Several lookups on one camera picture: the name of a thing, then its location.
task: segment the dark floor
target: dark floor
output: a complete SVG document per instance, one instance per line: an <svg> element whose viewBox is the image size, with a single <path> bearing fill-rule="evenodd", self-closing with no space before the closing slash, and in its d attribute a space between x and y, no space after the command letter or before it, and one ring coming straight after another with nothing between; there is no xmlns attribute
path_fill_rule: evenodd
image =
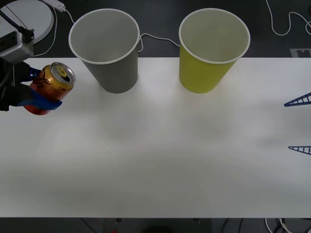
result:
<svg viewBox="0 0 311 233"><path fill-rule="evenodd" d="M13 0L1 0L0 7ZM274 29L285 33L288 29L288 13L295 11L308 21L310 0L268 0L274 16ZM311 37L305 31L305 22L292 15L292 29L286 36L278 36L271 30L271 22L265 0L61 0L77 20L87 12L100 8L116 8L129 13L137 21L141 33L170 38L179 43L178 29L181 21L191 12L202 8L221 8L240 17L249 28L251 45L245 57L292 57L290 49L310 49ZM43 57L74 57L68 45L72 22L65 12L57 12L58 26L54 47ZM53 41L50 34L35 45L35 54L45 52ZM178 57L179 49L168 41L144 37L141 57ZM309 51L299 56L311 57Z"/></svg>
<svg viewBox="0 0 311 233"><path fill-rule="evenodd" d="M85 218L85 221L97 233L154 233L152 230L163 230L164 233L221 233L225 218L200 219L122 219L117 225L115 218ZM238 233L240 218L231 218L223 233ZM306 233L311 228L311 221L304 219L285 219L291 232ZM268 219L272 231L276 220ZM1 233L92 233L92 230L80 218L0 218ZM244 219L240 233L269 233L264 219Z"/></svg>

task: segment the gray paper cup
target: gray paper cup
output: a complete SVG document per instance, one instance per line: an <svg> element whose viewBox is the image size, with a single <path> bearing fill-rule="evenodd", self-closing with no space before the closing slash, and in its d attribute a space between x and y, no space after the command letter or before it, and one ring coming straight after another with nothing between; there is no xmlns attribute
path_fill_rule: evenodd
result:
<svg viewBox="0 0 311 233"><path fill-rule="evenodd" d="M127 13L100 9L79 18L69 33L69 46L108 92L123 93L138 78L139 27Z"/></svg>

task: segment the white cable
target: white cable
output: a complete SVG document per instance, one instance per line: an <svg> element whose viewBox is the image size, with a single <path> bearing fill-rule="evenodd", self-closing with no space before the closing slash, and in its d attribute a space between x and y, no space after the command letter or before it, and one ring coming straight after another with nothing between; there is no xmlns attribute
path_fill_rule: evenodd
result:
<svg viewBox="0 0 311 233"><path fill-rule="evenodd" d="M272 29L272 31L273 31L275 34L277 34L277 35L287 35L287 34L290 32L291 26L292 26L292 23L291 23L291 14L295 14L295 15L300 16L300 17L307 23L307 24L306 24L306 32L307 32L309 35L311 35L311 33L310 33L310 32L308 31L308 29L307 29L308 26L311 28L311 25L310 25L311 21L308 22L302 15L300 15L300 14L298 14L298 13L296 13L296 12L289 12L289 14L288 14L288 20L289 20L290 26L289 26L288 31L287 31L286 33L284 33L284 34L279 34L279 33L277 33L276 31L274 31L274 28L273 28L273 17L272 17L272 12L271 12L271 9L270 9L268 0L266 0L266 3L267 3L267 6L268 6L268 9L269 9L269 12L270 12L270 16L271 16L271 29Z"/></svg>
<svg viewBox="0 0 311 233"><path fill-rule="evenodd" d="M71 19L72 23L74 24L74 21L73 21L73 19L72 19L71 14L69 13L69 11L68 11L68 10L66 10L66 9L65 9L64 11L66 11L66 12L68 13L68 15L69 15L69 17L70 17L70 19Z"/></svg>
<svg viewBox="0 0 311 233"><path fill-rule="evenodd" d="M291 231L287 229L286 225L283 223L281 218L279 218L278 220L280 221L281 226L284 228L284 230L286 230L287 233L292 233Z"/></svg>
<svg viewBox="0 0 311 233"><path fill-rule="evenodd" d="M154 35L150 35L150 34L148 34L148 33L143 33L143 34L141 34L141 35L140 35L141 50L139 50L138 52L142 52L142 51L143 51L143 49L144 49L144 45L143 45L143 43L142 43L142 39L141 39L144 35L150 36L150 37L152 37L152 38L154 38L154 39L158 39L158 40L168 40L168 41L171 41L174 45L176 45L176 46L180 47L180 45L179 45L179 44L177 44L177 43L173 42L173 41L172 41L172 40L170 40L170 39L167 39L167 38L161 38L161 37L156 37L156 36L154 36Z"/></svg>
<svg viewBox="0 0 311 233"><path fill-rule="evenodd" d="M266 224L266 227L267 227L268 231L269 231L270 233L273 233L273 231L272 231L272 230L269 228L269 226L268 226L267 218L264 219L264 223Z"/></svg>
<svg viewBox="0 0 311 233"><path fill-rule="evenodd" d="M55 42L55 38L56 38L56 30L57 30L57 14L56 14L56 11L55 11L55 8L52 6L53 10L54 10L54 13L55 13L55 17L56 17L56 21L55 21L55 32L54 32L54 39L53 39L53 43L51 45L51 47L44 53L41 53L41 54L38 54L38 55L34 55L33 57L37 57L37 56L41 56L41 55L44 55L46 54L48 51L50 51L50 49L53 47L54 45L54 42Z"/></svg>

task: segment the power strip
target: power strip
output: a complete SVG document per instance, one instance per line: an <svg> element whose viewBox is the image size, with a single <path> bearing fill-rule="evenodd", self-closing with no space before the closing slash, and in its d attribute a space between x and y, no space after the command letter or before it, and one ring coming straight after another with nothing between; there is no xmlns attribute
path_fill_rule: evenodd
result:
<svg viewBox="0 0 311 233"><path fill-rule="evenodd" d="M54 7L56 10L60 12L63 12L66 9L65 5L58 0L41 0L41 1L49 6Z"/></svg>

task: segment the paper cup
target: paper cup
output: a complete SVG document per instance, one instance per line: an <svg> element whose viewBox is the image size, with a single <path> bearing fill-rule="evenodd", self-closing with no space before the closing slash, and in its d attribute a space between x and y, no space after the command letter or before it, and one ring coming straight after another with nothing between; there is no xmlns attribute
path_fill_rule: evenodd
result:
<svg viewBox="0 0 311 233"><path fill-rule="evenodd" d="M69 33L69 46L108 92L123 93L138 78L139 27L127 13L100 9L79 18Z"/></svg>
<svg viewBox="0 0 311 233"><path fill-rule="evenodd" d="M212 90L248 50L250 34L236 15L207 8L192 12L179 27L179 79L189 91Z"/></svg>

